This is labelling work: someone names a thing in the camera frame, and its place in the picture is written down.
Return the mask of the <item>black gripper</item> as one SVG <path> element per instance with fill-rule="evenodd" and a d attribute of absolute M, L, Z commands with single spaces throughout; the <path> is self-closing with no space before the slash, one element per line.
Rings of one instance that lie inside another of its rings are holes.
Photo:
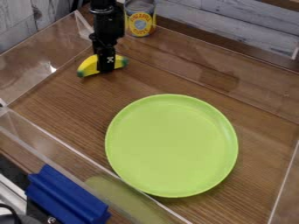
<path fill-rule="evenodd" d="M 90 12 L 94 15 L 95 38 L 103 46 L 107 46 L 98 49 L 98 70 L 110 73 L 115 70 L 114 46 L 126 33 L 125 11 L 117 0 L 91 0 Z"/>

